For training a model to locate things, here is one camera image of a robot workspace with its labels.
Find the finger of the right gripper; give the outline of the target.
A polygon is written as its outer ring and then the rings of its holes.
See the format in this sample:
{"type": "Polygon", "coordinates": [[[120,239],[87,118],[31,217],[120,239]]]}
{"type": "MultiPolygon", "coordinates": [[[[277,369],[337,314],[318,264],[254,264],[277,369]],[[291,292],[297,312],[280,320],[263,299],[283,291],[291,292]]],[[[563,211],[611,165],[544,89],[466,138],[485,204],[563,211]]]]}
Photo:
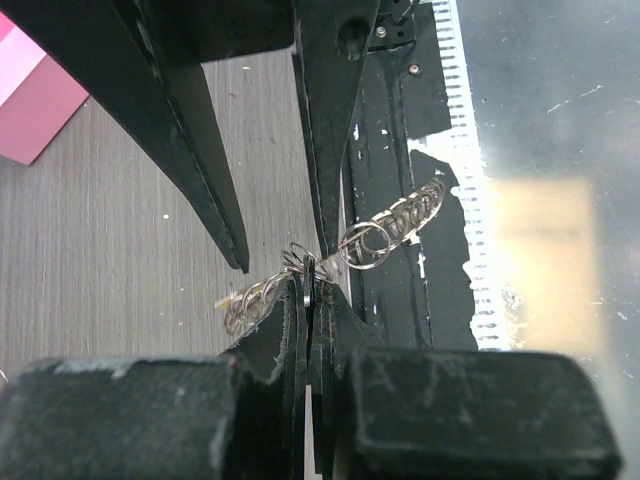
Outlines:
{"type": "Polygon", "coordinates": [[[4,1],[183,194],[229,266],[249,270],[238,198],[203,69],[155,1],[4,1]]]}
{"type": "Polygon", "coordinates": [[[295,1],[301,124],[321,256],[338,249],[340,177],[378,1],[295,1]]]}

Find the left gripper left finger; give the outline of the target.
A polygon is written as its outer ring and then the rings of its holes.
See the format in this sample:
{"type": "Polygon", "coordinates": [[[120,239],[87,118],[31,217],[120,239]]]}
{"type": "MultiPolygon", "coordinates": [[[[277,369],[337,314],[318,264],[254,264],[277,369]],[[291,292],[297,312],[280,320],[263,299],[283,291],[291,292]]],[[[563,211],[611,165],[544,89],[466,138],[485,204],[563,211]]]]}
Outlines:
{"type": "Polygon", "coordinates": [[[34,362],[1,392],[5,479],[301,479],[306,325],[283,281],[216,356],[34,362]]]}

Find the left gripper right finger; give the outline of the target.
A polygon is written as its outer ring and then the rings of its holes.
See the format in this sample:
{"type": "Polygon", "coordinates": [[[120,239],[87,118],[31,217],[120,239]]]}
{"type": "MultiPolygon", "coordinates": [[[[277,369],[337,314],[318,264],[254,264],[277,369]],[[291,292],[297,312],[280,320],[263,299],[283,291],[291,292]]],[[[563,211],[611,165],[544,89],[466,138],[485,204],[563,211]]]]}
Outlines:
{"type": "Polygon", "coordinates": [[[623,457],[572,359],[386,344],[340,288],[307,290],[315,469],[325,479],[615,479],[623,457]]]}

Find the metal keyring disc with rings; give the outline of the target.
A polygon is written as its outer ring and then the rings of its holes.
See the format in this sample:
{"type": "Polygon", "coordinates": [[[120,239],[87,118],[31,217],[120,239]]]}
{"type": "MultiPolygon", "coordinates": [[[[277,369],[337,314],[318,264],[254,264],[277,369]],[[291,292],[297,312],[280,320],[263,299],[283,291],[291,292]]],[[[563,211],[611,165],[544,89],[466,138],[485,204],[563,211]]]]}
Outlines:
{"type": "MultiPolygon", "coordinates": [[[[436,178],[367,221],[349,226],[340,241],[336,257],[351,270],[370,270],[384,263],[404,243],[417,238],[439,213],[446,187],[436,178]]],[[[303,272],[304,259],[314,255],[303,245],[292,242],[282,251],[282,268],[265,280],[235,291],[225,311],[224,327],[233,335],[259,323],[266,315],[280,282],[303,272]]]]}

